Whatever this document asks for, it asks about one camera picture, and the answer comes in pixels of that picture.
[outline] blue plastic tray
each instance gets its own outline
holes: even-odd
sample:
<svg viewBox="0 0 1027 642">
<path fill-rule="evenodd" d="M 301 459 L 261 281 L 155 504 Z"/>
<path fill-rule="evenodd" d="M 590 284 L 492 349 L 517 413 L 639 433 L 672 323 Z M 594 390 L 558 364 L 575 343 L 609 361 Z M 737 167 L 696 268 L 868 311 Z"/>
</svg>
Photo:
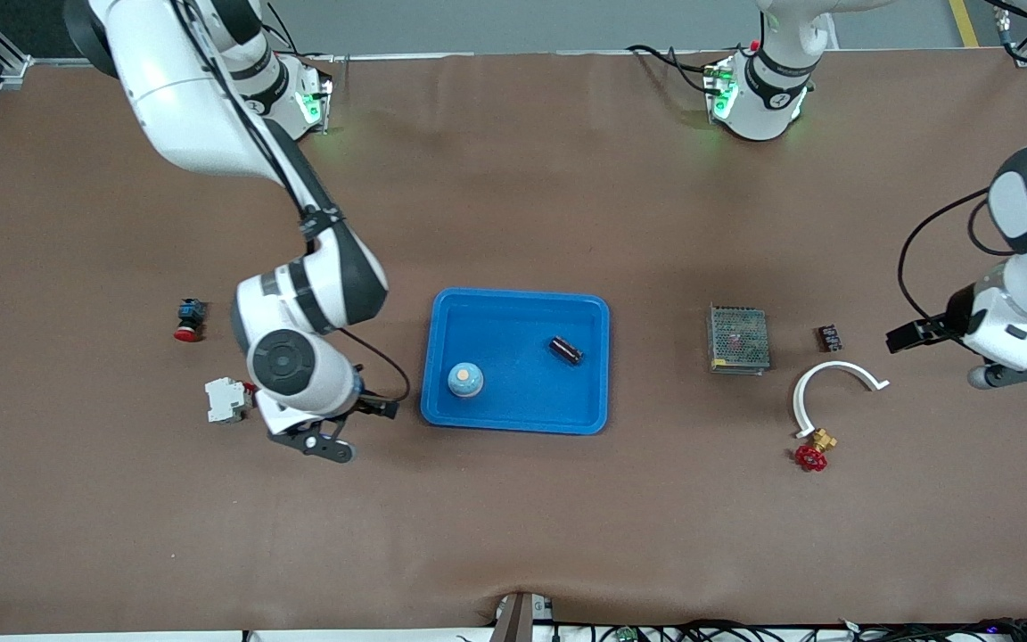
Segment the blue plastic tray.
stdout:
<svg viewBox="0 0 1027 642">
<path fill-rule="evenodd" d="M 555 336 L 581 349 L 571 366 Z M 459 399 L 450 369 L 473 362 L 485 383 Z M 440 426 L 594 435 L 608 419 L 608 305 L 600 297 L 450 288 L 430 316 L 422 415 Z"/>
</svg>

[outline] brown table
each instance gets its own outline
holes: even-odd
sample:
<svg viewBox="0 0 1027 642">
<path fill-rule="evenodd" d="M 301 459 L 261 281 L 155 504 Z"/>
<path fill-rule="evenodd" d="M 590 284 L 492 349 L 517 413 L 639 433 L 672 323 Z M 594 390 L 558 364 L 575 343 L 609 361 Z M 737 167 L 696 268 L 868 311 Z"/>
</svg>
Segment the brown table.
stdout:
<svg viewBox="0 0 1027 642">
<path fill-rule="evenodd" d="M 109 78 L 33 69 L 0 97 L 0 632 L 472 626 L 512 591 L 574 620 L 1027 616 L 1027 385 L 978 391 L 957 346 L 882 342 L 912 317 L 906 233 L 1027 144 L 1027 70 L 828 54 L 765 144 L 635 58 L 338 80 L 334 133 L 302 149 L 390 277 L 358 332 L 417 379 L 444 288 L 603 296 L 608 425 L 436 428 L 412 398 L 351 422 L 350 464 L 274 446 L 258 417 L 208 425 L 203 383 L 245 375 L 233 286 L 296 256 L 294 209 L 156 157 Z M 910 256 L 930 308 L 990 264 L 963 224 Z M 196 345 L 170 337 L 187 296 L 212 302 Z M 710 303 L 766 309 L 774 371 L 709 374 Z M 788 390 L 827 358 L 825 324 L 892 383 L 821 375 L 811 415 L 840 446 L 808 475 Z"/>
</svg>

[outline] white curved tube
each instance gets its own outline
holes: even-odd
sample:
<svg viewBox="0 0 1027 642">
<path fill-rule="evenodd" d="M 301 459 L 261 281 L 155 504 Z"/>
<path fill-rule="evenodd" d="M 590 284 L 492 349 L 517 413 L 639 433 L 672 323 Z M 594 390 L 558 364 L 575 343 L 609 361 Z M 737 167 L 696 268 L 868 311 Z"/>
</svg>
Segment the white curved tube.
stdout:
<svg viewBox="0 0 1027 642">
<path fill-rule="evenodd" d="M 791 405 L 795 411 L 795 421 L 799 423 L 799 431 L 795 433 L 795 439 L 804 439 L 814 432 L 814 424 L 810 422 L 810 417 L 807 417 L 807 383 L 816 373 L 827 369 L 847 371 L 847 373 L 862 379 L 862 382 L 867 383 L 867 387 L 872 390 L 879 390 L 889 385 L 889 382 L 877 381 L 874 375 L 850 362 L 820 363 L 813 369 L 807 370 L 806 374 L 799 377 L 799 382 L 795 383 L 794 396 L 791 398 Z"/>
</svg>

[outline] black circular joint cover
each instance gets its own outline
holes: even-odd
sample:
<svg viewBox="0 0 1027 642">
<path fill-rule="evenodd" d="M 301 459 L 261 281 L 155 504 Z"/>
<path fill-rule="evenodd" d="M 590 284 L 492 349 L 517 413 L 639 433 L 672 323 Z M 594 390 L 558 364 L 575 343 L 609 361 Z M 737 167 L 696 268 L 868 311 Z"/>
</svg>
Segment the black circular joint cover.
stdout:
<svg viewBox="0 0 1027 642">
<path fill-rule="evenodd" d="M 90 62 L 99 72 L 118 77 L 118 68 L 110 54 L 110 42 L 105 39 L 105 26 L 93 15 L 89 0 L 66 0 L 62 5 L 62 20 L 70 33 L 74 47 Z"/>
<path fill-rule="evenodd" d="M 314 371 L 314 349 L 293 330 L 276 330 L 257 341 L 253 373 L 257 382 L 276 394 L 291 396 L 307 388 Z"/>
</svg>

